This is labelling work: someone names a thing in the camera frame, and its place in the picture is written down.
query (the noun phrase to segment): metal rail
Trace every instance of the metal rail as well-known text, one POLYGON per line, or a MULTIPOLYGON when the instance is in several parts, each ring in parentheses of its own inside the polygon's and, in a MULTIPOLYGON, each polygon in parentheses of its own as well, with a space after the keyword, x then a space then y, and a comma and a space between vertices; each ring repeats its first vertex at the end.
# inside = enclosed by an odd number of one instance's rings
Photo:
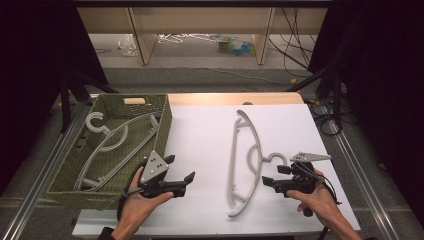
POLYGON ((44 166, 41 169, 40 174, 38 175, 34 184, 32 185, 31 190, 28 192, 27 196, 22 202, 22 205, 17 211, 15 217, 9 223, 6 233, 3 236, 4 240, 19 239, 22 231, 25 228, 26 223, 28 222, 35 208, 35 205, 37 204, 38 198, 45 189, 47 183, 49 182, 56 165, 60 162, 61 159, 59 157, 63 154, 65 147, 68 145, 70 135, 77 125, 76 120, 79 118, 79 116, 83 112, 84 106, 86 105, 86 102, 78 102, 76 104, 68 129, 66 130, 66 132, 60 133, 59 138, 56 141, 55 146, 53 147, 53 150, 51 151, 49 157, 44 163, 44 166))
MULTIPOLYGON (((331 121, 330 126, 334 133, 337 132, 337 126, 334 121, 331 121)), ((353 152, 343 131, 336 135, 336 140, 343 152, 343 155, 346 158, 346 162, 349 165, 349 168, 356 182, 358 183, 359 189, 361 190, 362 195, 364 196, 364 199, 368 204, 368 207, 371 210, 371 213, 373 214, 384 239, 400 239, 393 226, 392 220, 384 209, 380 199, 377 197, 377 194, 375 193, 370 181, 363 171, 361 164, 356 158, 356 155, 353 152)))

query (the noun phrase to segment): black curtain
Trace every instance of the black curtain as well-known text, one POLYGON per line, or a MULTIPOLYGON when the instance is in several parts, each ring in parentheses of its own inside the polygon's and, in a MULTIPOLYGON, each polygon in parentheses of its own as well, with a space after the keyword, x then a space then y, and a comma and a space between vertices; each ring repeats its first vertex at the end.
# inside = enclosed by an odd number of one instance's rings
MULTIPOLYGON (((348 46, 348 61, 340 69, 342 81, 354 114, 380 161, 424 226, 424 194, 419 187, 424 182, 423 4, 380 0, 374 3, 376 7, 368 9, 372 18, 364 34, 348 46)), ((317 41, 312 71, 327 64, 337 44, 326 39, 337 42, 355 13, 334 11, 329 11, 320 33, 322 41, 317 41)))
POLYGON ((1 194, 28 157, 65 73, 80 99, 88 97, 86 82, 72 72, 107 80, 72 1, 1 1, 0 29, 1 194))

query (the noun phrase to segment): floor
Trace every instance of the floor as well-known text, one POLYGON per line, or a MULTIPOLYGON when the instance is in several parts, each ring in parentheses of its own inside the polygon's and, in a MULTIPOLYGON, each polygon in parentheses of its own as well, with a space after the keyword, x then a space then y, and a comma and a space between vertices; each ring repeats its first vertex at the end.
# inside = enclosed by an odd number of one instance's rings
MULTIPOLYGON (((225 36, 251 43, 251 38, 247 35, 225 36)), ((138 57, 124 56, 122 51, 118 49, 118 45, 123 46, 122 44, 126 42, 125 35, 91 35, 90 37, 110 85, 121 91, 135 91, 138 85, 142 85, 144 90, 148 92, 283 91, 284 88, 290 87, 292 84, 302 81, 305 76, 310 75, 295 61, 288 59, 288 57, 284 58, 282 53, 276 51, 276 48, 272 45, 268 46, 265 64, 258 65, 254 54, 243 53, 241 56, 236 56, 230 50, 219 49, 216 43, 208 40, 193 37, 181 38, 182 43, 165 40, 163 43, 156 44, 149 64, 142 66, 138 57), (151 80, 152 82, 147 81, 143 74, 154 80, 151 80)), ((214 35, 201 37, 210 39, 214 35)), ((285 52, 287 44, 282 37, 285 40, 290 38, 288 35, 273 35, 271 39, 277 47, 285 52)), ((303 48, 313 50, 316 36, 301 36, 300 39, 303 48)), ((311 53, 308 51, 305 51, 305 53, 310 58, 311 53)), ((289 46, 287 54, 302 64, 308 64, 307 59, 296 47, 289 46)), ((301 90, 300 93, 304 100, 315 100, 314 89, 317 84, 311 84, 301 90)), ((94 88, 89 88, 89 90, 93 93, 97 92, 94 88)), ((42 171, 46 159, 49 159, 51 150, 59 137, 58 133, 61 128, 59 104, 58 101, 53 106, 51 117, 45 123, 45 130, 40 134, 39 141, 0 198, 0 232, 3 234, 6 234, 8 224, 12 223, 19 207, 33 188, 33 183, 37 181, 38 174, 42 171)), ((342 136, 346 137, 349 144, 348 148, 352 149, 354 153, 353 161, 361 166, 364 179, 371 186, 371 191, 382 205, 384 213, 387 213, 389 222, 393 225, 396 233, 394 238, 389 238, 385 233, 384 226, 379 225, 380 222, 360 187, 359 182, 361 180, 353 174, 352 165, 348 160, 349 156, 340 147, 341 137, 327 136, 325 132, 330 131, 328 128, 331 125, 324 123, 321 136, 328 152, 333 156, 336 172, 361 223, 361 236, 364 238, 377 237, 378 239, 420 239, 421 236, 424 236, 422 227, 415 219, 390 176, 377 166, 378 157, 367 141, 361 127, 356 124, 354 115, 348 108, 348 103, 344 102, 343 106, 342 136)), ((83 112, 88 112, 89 107, 83 108, 83 112)), ((323 106, 311 105, 311 109, 315 111, 311 111, 311 114, 320 113, 323 108, 323 106)), ((45 193, 45 186, 43 189, 36 200, 37 204, 31 209, 30 218, 24 223, 25 228, 22 232, 17 233, 20 236, 19 238, 78 239, 72 236, 72 230, 75 219, 78 218, 79 210, 61 207, 55 201, 49 199, 45 193)), ((316 239, 317 237, 318 235, 295 236, 298 240, 316 239)), ((329 234, 326 239, 334 238, 329 234)))

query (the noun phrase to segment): basket handle hole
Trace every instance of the basket handle hole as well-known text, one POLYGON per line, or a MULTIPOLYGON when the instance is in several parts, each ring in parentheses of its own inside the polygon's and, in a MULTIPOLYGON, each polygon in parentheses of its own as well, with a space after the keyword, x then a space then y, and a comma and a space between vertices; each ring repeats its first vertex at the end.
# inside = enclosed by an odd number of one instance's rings
POLYGON ((144 98, 124 98, 124 104, 152 105, 150 103, 146 103, 146 99, 144 98))

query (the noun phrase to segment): sleeve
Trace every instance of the sleeve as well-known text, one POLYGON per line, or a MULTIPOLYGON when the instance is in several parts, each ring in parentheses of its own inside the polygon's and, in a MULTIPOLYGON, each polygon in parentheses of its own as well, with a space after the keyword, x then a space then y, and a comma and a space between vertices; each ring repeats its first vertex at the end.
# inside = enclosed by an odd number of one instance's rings
POLYGON ((115 240, 115 238, 112 237, 113 228, 110 227, 104 227, 102 230, 102 233, 97 238, 97 240, 115 240))

